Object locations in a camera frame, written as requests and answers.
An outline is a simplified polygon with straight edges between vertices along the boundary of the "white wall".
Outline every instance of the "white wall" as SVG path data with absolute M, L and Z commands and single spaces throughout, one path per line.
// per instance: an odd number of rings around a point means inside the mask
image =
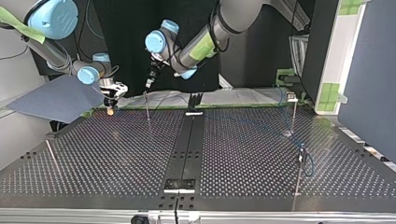
M 18 54 L 24 48 L 13 31 L 0 29 L 0 58 Z M 0 60 L 0 170 L 38 146 L 50 131 L 48 120 L 12 113 L 4 108 L 43 84 L 44 78 L 38 74 L 30 50 L 17 58 Z
M 337 15 L 336 17 L 316 101 L 316 112 L 320 115 L 338 115 L 340 103 L 333 112 L 318 110 L 322 86 L 324 83 L 338 83 L 340 84 L 339 93 L 344 93 L 365 8 L 366 5 L 363 4 L 357 15 Z

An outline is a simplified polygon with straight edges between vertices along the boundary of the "black panel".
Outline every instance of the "black panel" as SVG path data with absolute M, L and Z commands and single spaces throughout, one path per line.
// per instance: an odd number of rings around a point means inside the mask
M 305 56 L 303 82 L 316 101 L 339 0 L 317 0 Z
M 367 4 L 350 68 L 340 121 L 388 159 L 396 161 L 396 1 Z

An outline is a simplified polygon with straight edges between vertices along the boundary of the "robotic arm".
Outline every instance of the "robotic arm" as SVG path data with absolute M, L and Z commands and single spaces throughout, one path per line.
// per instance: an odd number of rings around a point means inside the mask
M 99 81 L 107 112 L 109 115 L 114 114 L 118 100 L 125 95 L 128 87 L 113 80 L 115 71 L 112 71 L 109 56 L 95 54 L 92 63 L 73 60 L 64 47 L 55 41 L 68 37 L 77 27 L 78 8 L 72 0 L 0 0 L 0 7 L 45 35 L 46 39 L 41 44 L 15 30 L 30 49 L 47 61 L 49 68 L 78 76 L 86 85 Z M 7 24 L 0 27 L 13 29 Z
M 290 1 L 292 2 L 292 0 L 220 0 L 208 24 L 184 49 L 177 44 L 178 25 L 173 21 L 163 21 L 161 28 L 151 32 L 146 38 L 146 48 L 151 53 L 152 60 L 147 88 L 150 88 L 165 64 L 175 70 L 175 77 L 184 79 L 192 77 L 202 60 L 224 51 L 228 47 L 231 35 L 242 34 L 253 24 L 259 17 L 263 4 L 275 7 L 289 21 L 294 21 L 291 14 L 296 10 L 294 5 L 298 4 L 296 1 L 293 3 Z M 298 24 L 296 28 L 303 30 L 309 19 L 305 17 L 300 21 L 293 25 Z

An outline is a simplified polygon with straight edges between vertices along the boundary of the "metal table surface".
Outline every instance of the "metal table surface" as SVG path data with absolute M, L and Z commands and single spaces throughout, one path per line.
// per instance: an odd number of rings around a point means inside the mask
M 204 112 L 96 112 L 51 142 L 56 160 L 42 145 L 1 171 L 0 207 L 396 213 L 396 174 L 311 110 L 294 140 L 289 109 Z M 315 173 L 295 196 L 297 141 Z M 195 193 L 164 194 L 166 179 L 195 179 Z

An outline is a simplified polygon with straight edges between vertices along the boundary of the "gray fabric sheet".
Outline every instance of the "gray fabric sheet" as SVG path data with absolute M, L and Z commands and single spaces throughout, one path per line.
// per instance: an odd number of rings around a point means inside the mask
M 190 94 L 180 91 L 155 91 L 148 94 L 148 107 L 161 108 L 161 106 L 186 106 Z M 230 91 L 205 92 L 201 105 L 273 105 L 280 101 L 280 89 L 234 89 Z M 126 106 L 145 106 L 145 99 L 137 96 L 121 99 L 119 108 Z
M 15 100 L 7 107 L 22 114 L 70 123 L 103 103 L 104 97 L 76 77 L 62 76 Z

